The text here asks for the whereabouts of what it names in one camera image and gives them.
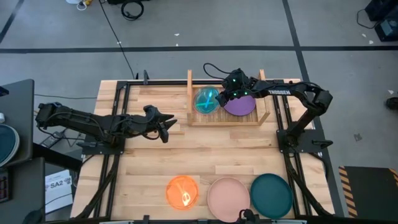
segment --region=teal plate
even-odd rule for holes
[[[265,217],[282,218],[292,208],[292,191],[286,181],[275,174],[258,176],[250,190],[254,208]]]

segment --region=white label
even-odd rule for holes
[[[272,95],[291,95],[288,90],[268,90]]]

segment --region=concrete floor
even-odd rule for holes
[[[374,30],[355,22],[356,11],[368,0],[288,0],[301,46],[382,46]],[[18,0],[0,1],[0,29],[6,24]],[[247,75],[264,68],[269,78],[302,78],[289,22],[280,0],[152,0],[143,2],[144,15],[126,21],[118,6],[104,4],[105,11],[124,47],[178,46],[291,46],[278,50],[198,50],[173,52],[127,52],[134,72],[145,69],[151,79],[185,78],[188,69],[195,78],[206,78],[201,66],[211,62],[224,70],[241,67]],[[365,14],[361,22],[371,25]],[[99,48],[118,47],[99,2],[85,11],[63,0],[25,0],[4,39],[2,49],[96,48],[91,53],[0,54],[0,85],[26,78],[35,80],[35,92],[60,96],[96,96],[100,80],[131,79],[119,52]],[[304,62],[310,81],[330,90],[330,109],[321,117],[331,163],[337,167],[390,167],[398,170],[398,114],[383,102],[397,96],[398,52],[390,51],[306,51]],[[59,101],[77,110],[93,111],[95,100],[64,100],[35,97],[39,103]],[[354,134],[363,139],[356,142]],[[73,131],[68,136],[76,136]],[[34,131],[34,141],[46,136]],[[54,150],[68,153],[65,141]],[[336,183],[341,200],[340,181]],[[47,218],[67,218],[68,210]]]

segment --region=yellow black striped tape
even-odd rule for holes
[[[356,209],[355,209],[354,196],[351,191],[351,187],[349,185],[347,171],[343,166],[340,166],[338,168],[338,172],[340,174],[341,183],[343,184],[343,192],[344,192],[344,196],[346,198],[348,215],[351,218],[356,218],[358,216],[358,213],[356,212]]]
[[[394,169],[390,169],[390,171],[392,172],[392,175],[394,176],[394,179],[396,180],[396,184],[398,187],[398,172]]]

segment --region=blue bowl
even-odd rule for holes
[[[216,100],[218,90],[212,86],[206,86],[198,91],[193,100],[195,109],[201,114],[211,114],[215,112],[219,103]]]

